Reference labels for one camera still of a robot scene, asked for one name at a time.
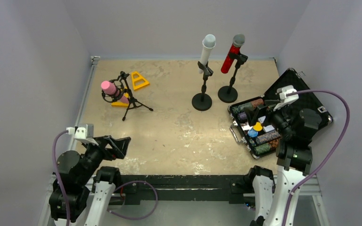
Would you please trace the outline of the red glitter microphone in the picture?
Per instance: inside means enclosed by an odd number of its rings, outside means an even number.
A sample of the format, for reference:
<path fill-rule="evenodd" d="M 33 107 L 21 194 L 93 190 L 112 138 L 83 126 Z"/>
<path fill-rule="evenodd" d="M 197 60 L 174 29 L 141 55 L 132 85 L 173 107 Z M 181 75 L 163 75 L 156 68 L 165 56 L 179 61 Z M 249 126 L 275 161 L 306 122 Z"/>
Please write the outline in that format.
<path fill-rule="evenodd" d="M 221 67 L 221 72 L 223 74 L 227 74 L 235 60 L 235 56 L 240 53 L 241 47 L 245 44 L 245 35 L 244 34 L 236 34 L 232 39 L 232 46 L 223 62 Z"/>

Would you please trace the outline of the black round-base mic stand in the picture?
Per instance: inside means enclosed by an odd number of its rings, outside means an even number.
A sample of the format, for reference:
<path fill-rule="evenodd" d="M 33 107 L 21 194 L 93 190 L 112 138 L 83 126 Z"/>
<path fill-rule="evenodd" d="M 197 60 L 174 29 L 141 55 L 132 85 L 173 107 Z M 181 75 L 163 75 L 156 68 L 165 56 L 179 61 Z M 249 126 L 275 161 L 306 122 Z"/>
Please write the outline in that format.
<path fill-rule="evenodd" d="M 235 60 L 237 61 L 235 64 L 235 70 L 233 73 L 233 76 L 230 79 L 230 83 L 228 86 L 223 86 L 218 91 L 218 98 L 225 103 L 233 103 L 238 98 L 238 92 L 233 87 L 235 80 L 236 80 L 236 74 L 239 70 L 239 68 L 248 60 L 248 56 L 239 53 L 235 56 Z"/>

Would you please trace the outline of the white toy microphone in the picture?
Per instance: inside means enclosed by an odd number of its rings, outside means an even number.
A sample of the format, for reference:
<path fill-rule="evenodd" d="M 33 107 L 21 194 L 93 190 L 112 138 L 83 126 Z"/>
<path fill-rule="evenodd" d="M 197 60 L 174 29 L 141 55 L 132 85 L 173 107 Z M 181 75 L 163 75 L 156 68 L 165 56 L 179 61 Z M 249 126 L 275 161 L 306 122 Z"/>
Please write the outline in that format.
<path fill-rule="evenodd" d="M 209 56 L 211 54 L 212 49 L 216 46 L 216 38 L 213 34 L 208 34 L 202 40 L 202 53 L 200 56 L 199 62 L 202 65 L 206 65 L 208 63 Z"/>

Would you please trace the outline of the pink toy microphone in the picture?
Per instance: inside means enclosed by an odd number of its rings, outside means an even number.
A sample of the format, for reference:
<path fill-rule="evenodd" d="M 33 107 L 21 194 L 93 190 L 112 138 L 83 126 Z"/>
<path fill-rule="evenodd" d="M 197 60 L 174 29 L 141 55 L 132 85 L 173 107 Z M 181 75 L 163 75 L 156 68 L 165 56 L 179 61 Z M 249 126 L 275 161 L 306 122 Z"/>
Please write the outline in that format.
<path fill-rule="evenodd" d="M 129 99 L 125 96 L 127 89 L 118 88 L 113 82 L 103 81 L 100 85 L 102 98 L 105 102 L 120 102 L 129 104 Z"/>

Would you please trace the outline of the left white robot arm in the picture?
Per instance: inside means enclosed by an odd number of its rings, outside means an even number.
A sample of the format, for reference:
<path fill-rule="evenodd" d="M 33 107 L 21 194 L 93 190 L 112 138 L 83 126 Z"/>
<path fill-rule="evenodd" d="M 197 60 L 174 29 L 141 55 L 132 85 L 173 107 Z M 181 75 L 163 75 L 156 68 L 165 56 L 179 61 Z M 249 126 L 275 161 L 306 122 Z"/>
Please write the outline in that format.
<path fill-rule="evenodd" d="M 59 138 L 51 151 L 56 177 L 49 198 L 51 217 L 57 226 L 98 226 L 112 194 L 123 185 L 118 168 L 100 164 L 124 159 L 131 138 L 93 137 L 83 143 L 85 153 L 69 150 L 56 156 Z"/>

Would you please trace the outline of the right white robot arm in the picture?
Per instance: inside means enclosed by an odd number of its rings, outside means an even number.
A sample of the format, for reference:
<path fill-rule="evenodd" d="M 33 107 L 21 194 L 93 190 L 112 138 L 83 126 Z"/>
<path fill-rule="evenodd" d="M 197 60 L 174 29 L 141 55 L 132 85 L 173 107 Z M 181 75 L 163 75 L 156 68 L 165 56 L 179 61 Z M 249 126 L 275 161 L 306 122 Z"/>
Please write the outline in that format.
<path fill-rule="evenodd" d="M 276 148 L 277 175 L 254 166 L 248 173 L 255 193 L 255 218 L 252 226 L 292 226 L 304 179 L 308 179 L 313 161 L 309 144 L 319 130 L 320 115 L 309 108 L 292 111 L 289 104 L 267 100 L 254 112 L 252 119 L 265 116 L 281 138 Z"/>

